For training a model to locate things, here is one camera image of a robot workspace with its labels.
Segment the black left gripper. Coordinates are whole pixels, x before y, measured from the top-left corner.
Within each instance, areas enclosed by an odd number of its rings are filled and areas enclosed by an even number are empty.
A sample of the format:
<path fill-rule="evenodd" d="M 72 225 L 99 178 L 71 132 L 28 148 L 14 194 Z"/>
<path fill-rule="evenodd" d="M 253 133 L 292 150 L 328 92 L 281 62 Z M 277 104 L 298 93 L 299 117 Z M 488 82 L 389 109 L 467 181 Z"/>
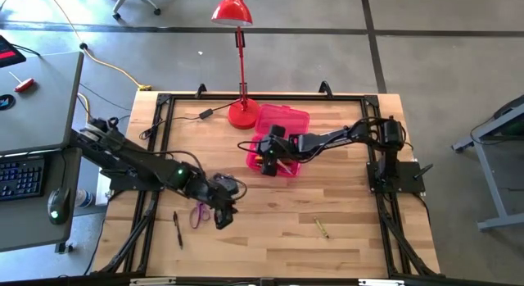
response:
<path fill-rule="evenodd" d="M 235 205 L 245 195 L 246 184 L 244 182 L 232 175 L 217 173 L 201 182 L 196 192 L 196 199 L 215 209 L 215 227 L 223 229 L 226 221 L 233 222 L 233 215 L 237 213 Z"/>

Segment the purple handled scissors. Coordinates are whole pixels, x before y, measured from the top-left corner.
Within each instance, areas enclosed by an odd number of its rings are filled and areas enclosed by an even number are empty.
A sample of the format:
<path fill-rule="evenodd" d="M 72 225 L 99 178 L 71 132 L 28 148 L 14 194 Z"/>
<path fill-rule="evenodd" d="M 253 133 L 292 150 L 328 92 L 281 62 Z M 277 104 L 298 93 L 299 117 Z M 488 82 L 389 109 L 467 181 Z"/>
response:
<path fill-rule="evenodd" d="M 197 229 L 202 222 L 210 220 L 211 214 L 207 205 L 203 202 L 198 202 L 192 209 L 189 216 L 189 223 L 193 229 Z"/>

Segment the black ballpoint pen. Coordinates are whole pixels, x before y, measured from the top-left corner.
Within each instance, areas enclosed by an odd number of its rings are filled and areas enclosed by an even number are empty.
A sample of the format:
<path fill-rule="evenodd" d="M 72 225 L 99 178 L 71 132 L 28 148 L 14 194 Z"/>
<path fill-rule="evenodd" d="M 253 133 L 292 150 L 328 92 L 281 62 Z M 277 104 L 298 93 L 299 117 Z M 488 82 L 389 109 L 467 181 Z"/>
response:
<path fill-rule="evenodd" d="M 174 226 L 175 226 L 176 231 L 177 231 L 177 240 L 178 240 L 179 248 L 181 250 L 183 250 L 183 238 L 182 238 L 182 234 L 181 234 L 180 224 L 179 224 L 179 221 L 178 221 L 178 214 L 177 214 L 176 211 L 173 212 L 173 222 L 174 222 Z"/>

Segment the pink plastic supply box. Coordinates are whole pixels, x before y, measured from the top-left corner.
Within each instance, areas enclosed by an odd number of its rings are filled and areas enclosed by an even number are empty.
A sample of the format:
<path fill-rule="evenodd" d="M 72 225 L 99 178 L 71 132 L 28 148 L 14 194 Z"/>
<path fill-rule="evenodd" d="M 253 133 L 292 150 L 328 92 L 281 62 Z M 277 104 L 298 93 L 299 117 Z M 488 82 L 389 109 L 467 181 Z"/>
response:
<path fill-rule="evenodd" d="M 309 130 L 309 113 L 306 111 L 299 111 L 286 105 L 262 104 L 260 106 L 259 117 L 255 123 L 255 136 L 251 141 L 259 141 L 265 134 L 269 133 L 271 125 L 281 125 L 286 128 L 288 134 L 305 134 Z M 246 165 L 252 170 L 260 170 L 260 167 L 254 163 L 255 155 L 253 152 L 248 152 L 246 155 Z M 295 178 L 300 172 L 300 163 L 289 161 L 285 163 L 291 171 L 292 175 L 284 172 L 278 167 L 277 176 Z"/>

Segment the short olive pencil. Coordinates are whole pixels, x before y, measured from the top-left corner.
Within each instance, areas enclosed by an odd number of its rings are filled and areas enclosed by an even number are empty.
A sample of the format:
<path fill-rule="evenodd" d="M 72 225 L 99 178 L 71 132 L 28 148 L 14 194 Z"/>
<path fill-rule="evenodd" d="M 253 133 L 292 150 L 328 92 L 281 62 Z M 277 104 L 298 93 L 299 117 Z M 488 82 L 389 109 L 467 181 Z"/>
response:
<path fill-rule="evenodd" d="M 314 217 L 314 223 L 316 224 L 316 226 L 318 227 L 320 233 L 322 234 L 322 236 L 326 239 L 329 239 L 330 236 L 328 234 L 328 232 L 325 230 L 323 224 L 321 223 L 321 221 L 315 216 Z"/>

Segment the red desk lamp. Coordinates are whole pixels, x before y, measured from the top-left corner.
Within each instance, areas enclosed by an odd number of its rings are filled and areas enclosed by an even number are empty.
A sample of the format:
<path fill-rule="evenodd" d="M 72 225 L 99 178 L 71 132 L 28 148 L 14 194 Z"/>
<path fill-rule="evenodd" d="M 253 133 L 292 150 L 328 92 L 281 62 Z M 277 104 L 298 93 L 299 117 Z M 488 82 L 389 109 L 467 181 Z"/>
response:
<path fill-rule="evenodd" d="M 259 116 L 259 104 L 248 98 L 247 83 L 245 77 L 244 48 L 245 35 L 243 27 L 253 25 L 252 15 L 244 0 L 221 0 L 211 17 L 215 24 L 230 25 L 236 28 L 235 46 L 239 56 L 239 99 L 228 109 L 228 121 L 237 129 L 251 129 Z"/>

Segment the white blue bottle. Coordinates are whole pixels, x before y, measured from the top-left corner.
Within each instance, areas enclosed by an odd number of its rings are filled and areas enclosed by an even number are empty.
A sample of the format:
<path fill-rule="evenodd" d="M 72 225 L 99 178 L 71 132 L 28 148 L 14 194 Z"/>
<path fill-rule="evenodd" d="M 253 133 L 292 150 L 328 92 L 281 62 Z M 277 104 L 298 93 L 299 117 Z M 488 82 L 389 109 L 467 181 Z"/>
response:
<path fill-rule="evenodd" d="M 75 196 L 75 207 L 85 208 L 92 205 L 94 196 L 85 189 L 77 189 Z"/>

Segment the black computer mouse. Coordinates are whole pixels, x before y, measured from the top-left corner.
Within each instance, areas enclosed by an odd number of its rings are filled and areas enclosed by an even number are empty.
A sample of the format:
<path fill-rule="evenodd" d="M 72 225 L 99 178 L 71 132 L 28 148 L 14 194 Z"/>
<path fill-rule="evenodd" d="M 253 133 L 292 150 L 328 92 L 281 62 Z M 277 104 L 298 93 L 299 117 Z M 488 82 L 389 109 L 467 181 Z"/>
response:
<path fill-rule="evenodd" d="M 53 225 L 64 224 L 70 216 L 70 190 L 65 187 L 52 190 L 47 201 L 47 214 Z"/>

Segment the black backlit keyboard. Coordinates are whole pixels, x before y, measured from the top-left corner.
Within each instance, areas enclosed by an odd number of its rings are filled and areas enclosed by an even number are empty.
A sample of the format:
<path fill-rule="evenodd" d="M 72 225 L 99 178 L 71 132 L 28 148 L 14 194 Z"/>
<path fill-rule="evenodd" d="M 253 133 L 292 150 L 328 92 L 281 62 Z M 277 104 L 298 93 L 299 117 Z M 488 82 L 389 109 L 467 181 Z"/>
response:
<path fill-rule="evenodd" d="M 43 156 L 0 158 L 0 202 L 43 195 Z"/>

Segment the grey office desk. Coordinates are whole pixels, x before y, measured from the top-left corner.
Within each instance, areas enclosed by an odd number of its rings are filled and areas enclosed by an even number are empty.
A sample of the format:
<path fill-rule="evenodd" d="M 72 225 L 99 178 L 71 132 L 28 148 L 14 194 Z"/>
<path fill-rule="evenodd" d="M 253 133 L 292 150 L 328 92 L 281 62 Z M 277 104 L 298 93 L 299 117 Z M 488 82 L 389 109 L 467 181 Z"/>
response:
<path fill-rule="evenodd" d="M 65 243 L 70 237 L 81 151 L 69 145 L 84 55 L 67 52 L 30 57 L 0 69 L 0 95 L 16 104 L 0 111 L 0 158 L 40 155 L 45 159 L 43 195 L 0 202 L 0 252 Z M 19 79 L 33 78 L 22 93 Z M 70 190 L 70 216 L 53 225 L 47 214 L 52 190 Z"/>

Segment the grey metal side table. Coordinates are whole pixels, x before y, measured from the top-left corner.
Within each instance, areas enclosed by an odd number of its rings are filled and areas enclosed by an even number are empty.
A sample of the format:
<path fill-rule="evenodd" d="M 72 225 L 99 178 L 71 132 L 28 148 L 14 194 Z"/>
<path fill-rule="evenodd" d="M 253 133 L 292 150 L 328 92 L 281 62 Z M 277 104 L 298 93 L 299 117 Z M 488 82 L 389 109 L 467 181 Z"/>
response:
<path fill-rule="evenodd" d="M 451 146 L 473 148 L 497 216 L 477 223 L 480 231 L 524 225 L 524 94 L 504 104 Z"/>

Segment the black tablet screen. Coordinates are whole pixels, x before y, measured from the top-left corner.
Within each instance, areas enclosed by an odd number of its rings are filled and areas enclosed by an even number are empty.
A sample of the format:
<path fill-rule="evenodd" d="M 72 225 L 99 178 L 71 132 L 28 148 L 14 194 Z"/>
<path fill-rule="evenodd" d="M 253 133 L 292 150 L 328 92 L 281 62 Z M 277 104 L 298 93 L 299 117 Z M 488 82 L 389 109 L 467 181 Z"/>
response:
<path fill-rule="evenodd" d="M 0 35 L 0 68 L 26 61 L 26 57 Z"/>

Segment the black aluminium table frame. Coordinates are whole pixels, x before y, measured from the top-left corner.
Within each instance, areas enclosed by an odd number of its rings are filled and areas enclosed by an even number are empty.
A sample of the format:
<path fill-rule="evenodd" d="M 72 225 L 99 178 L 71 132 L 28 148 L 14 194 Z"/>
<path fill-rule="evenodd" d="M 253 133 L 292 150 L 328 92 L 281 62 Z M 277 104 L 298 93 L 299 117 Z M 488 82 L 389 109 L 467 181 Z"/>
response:
<path fill-rule="evenodd" d="M 353 124 L 362 116 L 361 102 L 268 100 L 306 111 L 309 131 L 325 133 Z M 234 175 L 248 185 L 239 212 L 226 229 L 212 220 L 192 229 L 188 217 L 194 201 L 171 192 L 160 194 L 146 274 L 180 277 L 386 278 L 386 258 L 376 198 L 369 191 L 369 151 L 353 144 L 323 152 L 300 168 L 295 178 L 268 177 L 246 166 L 246 152 L 237 148 L 251 140 L 253 130 L 234 129 L 224 111 L 208 120 L 172 122 L 167 150 L 197 156 L 208 175 Z M 101 270 L 130 233 L 138 193 L 125 192 L 109 203 L 94 270 Z M 426 265 L 440 272 L 426 209 L 409 194 L 398 198 L 406 238 Z M 172 220 L 180 219 L 183 250 Z M 317 217 L 326 239 L 314 223 Z"/>

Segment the silver metal bracket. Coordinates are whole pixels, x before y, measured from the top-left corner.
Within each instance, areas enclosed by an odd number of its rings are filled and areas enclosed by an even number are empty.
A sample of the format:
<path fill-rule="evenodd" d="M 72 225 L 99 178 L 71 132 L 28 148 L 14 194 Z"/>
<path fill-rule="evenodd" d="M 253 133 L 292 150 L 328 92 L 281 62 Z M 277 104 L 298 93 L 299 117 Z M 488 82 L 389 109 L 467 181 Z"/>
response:
<path fill-rule="evenodd" d="M 403 280 L 396 279 L 358 279 L 359 286 L 405 286 Z"/>
<path fill-rule="evenodd" d="M 170 286 L 176 284 L 176 278 L 169 277 L 147 277 L 140 279 L 131 279 L 129 281 L 129 286 Z"/>

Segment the red handled screwdriver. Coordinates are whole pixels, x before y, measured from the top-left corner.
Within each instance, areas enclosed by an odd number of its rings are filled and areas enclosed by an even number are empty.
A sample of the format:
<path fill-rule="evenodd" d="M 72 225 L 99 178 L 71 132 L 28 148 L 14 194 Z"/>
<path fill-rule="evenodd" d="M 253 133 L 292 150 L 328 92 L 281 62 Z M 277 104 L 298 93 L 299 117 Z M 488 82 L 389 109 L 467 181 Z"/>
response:
<path fill-rule="evenodd" d="M 9 74 L 18 82 L 18 85 L 14 88 L 16 93 L 22 93 L 25 90 L 29 89 L 34 84 L 33 78 L 28 79 L 19 79 L 14 73 L 9 72 Z"/>

